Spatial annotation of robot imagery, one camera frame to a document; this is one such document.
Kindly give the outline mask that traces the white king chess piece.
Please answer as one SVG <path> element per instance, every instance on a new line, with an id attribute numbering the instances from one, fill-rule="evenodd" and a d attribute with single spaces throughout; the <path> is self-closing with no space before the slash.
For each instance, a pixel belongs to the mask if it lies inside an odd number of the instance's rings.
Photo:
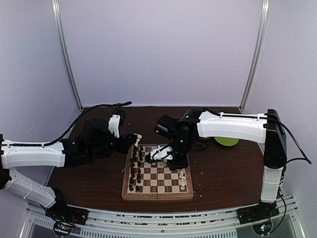
<path id="1" fill-rule="evenodd" d="M 185 186 L 186 186 L 186 176 L 185 176 L 184 170 L 180 170 L 179 179 L 180 179 L 180 184 L 181 184 L 180 189 L 182 191 L 184 191 L 185 190 Z"/>

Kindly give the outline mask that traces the wooden chess board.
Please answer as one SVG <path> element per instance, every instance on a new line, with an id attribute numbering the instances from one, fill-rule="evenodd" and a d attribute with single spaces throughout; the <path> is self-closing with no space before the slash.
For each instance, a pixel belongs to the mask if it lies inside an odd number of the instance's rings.
<path id="1" fill-rule="evenodd" d="M 156 148 L 151 144 L 140 144 L 145 148 L 145 156 L 149 154 L 151 150 Z M 129 192 L 128 191 L 128 177 L 129 177 L 129 158 L 132 153 L 132 146 L 126 156 L 124 177 L 122 184 L 121 197 L 124 200 L 135 201 L 171 201 L 171 200 L 190 200 L 194 197 L 194 190 L 191 178 L 190 168 L 182 169 L 186 176 L 185 190 L 180 189 L 180 170 L 171 171 L 168 167 L 167 160 L 157 163 L 147 163 L 145 161 L 144 166 L 144 178 L 143 178 L 143 192 Z"/>

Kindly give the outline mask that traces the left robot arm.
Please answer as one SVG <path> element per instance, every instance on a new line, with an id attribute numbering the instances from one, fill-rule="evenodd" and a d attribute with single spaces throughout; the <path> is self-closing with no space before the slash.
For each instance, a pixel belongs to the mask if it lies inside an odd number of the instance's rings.
<path id="1" fill-rule="evenodd" d="M 82 132 L 75 139 L 59 139 L 50 143 L 17 143 L 0 141 L 0 187 L 14 192 L 24 199 L 51 209 L 60 220 L 71 216 L 59 189 L 43 186 L 19 173 L 17 167 L 53 166 L 72 168 L 93 164 L 96 159 L 106 158 L 112 153 L 126 155 L 142 136 L 119 130 L 122 120 L 113 115 L 110 120 L 91 119 L 83 124 Z"/>

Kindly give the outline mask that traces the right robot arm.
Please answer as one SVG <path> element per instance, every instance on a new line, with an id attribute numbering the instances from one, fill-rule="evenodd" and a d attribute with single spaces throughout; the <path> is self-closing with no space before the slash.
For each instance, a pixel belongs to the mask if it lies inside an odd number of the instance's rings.
<path id="1" fill-rule="evenodd" d="M 187 154 L 200 138 L 221 137 L 264 144 L 264 175 L 261 203 L 254 215 L 264 219 L 273 211 L 280 180 L 287 162 L 286 134 L 276 110 L 264 114 L 228 114 L 208 109 L 189 109 L 180 119 L 161 116 L 154 132 L 169 140 L 147 155 L 147 162 L 166 160 L 170 170 L 188 167 Z"/>

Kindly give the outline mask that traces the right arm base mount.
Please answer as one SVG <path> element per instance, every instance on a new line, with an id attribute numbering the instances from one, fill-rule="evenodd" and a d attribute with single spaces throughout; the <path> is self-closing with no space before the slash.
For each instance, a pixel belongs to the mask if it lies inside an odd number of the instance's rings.
<path id="1" fill-rule="evenodd" d="M 239 223 L 251 224 L 253 231 L 260 236 L 273 230 L 272 217 L 279 215 L 277 203 L 260 202 L 257 205 L 240 208 L 237 211 Z"/>

